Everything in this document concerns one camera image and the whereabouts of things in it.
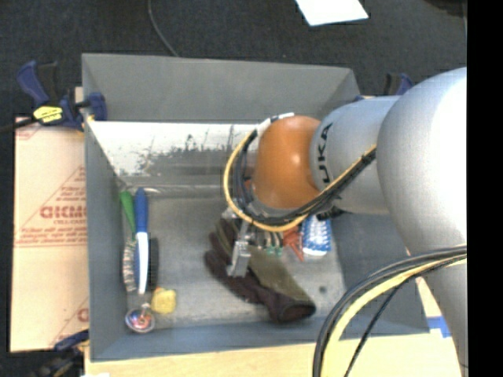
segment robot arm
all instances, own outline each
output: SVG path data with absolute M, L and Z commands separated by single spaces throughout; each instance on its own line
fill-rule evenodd
M 243 211 L 269 225 L 288 214 L 301 221 L 299 208 L 316 214 L 327 205 L 389 214 L 411 254 L 466 245 L 466 94 L 467 69 L 459 68 L 402 96 L 337 108 L 320 122 L 293 116 L 272 123 L 259 141 Z M 324 207 L 310 204 L 374 145 L 376 160 L 334 199 Z M 466 264 L 442 269 L 426 281 L 452 333 L 461 372 L 468 376 Z

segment cardboard sheet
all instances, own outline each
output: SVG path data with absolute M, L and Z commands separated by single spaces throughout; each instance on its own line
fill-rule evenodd
M 84 136 L 16 133 L 10 350 L 45 350 L 88 327 Z

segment yellow object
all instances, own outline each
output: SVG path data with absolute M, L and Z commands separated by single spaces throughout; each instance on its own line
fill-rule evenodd
M 33 117 L 42 120 L 42 123 L 50 123 L 63 118 L 63 109 L 57 106 L 41 106 L 33 112 Z
M 176 308 L 176 291 L 158 287 L 152 295 L 150 308 L 159 314 L 173 313 Z

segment white paper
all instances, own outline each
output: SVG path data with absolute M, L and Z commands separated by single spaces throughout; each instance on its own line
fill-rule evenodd
M 358 0 L 296 0 L 311 26 L 369 18 Z

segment black carpet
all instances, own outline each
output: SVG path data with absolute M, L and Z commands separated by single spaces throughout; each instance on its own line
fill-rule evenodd
M 467 2 L 360 2 L 368 20 L 322 27 L 309 27 L 293 0 L 152 0 L 152 11 L 181 57 L 348 67 L 363 94 L 381 93 L 388 72 L 404 72 L 420 82 L 467 65 Z M 155 32 L 147 7 L 147 0 L 0 0 L 0 126 L 31 111 L 31 98 L 15 80 L 30 60 L 56 60 L 58 85 L 66 89 L 81 83 L 81 53 L 172 55 Z M 8 353 L 11 134 L 0 136 L 0 147 L 0 377 L 22 377 L 54 355 Z

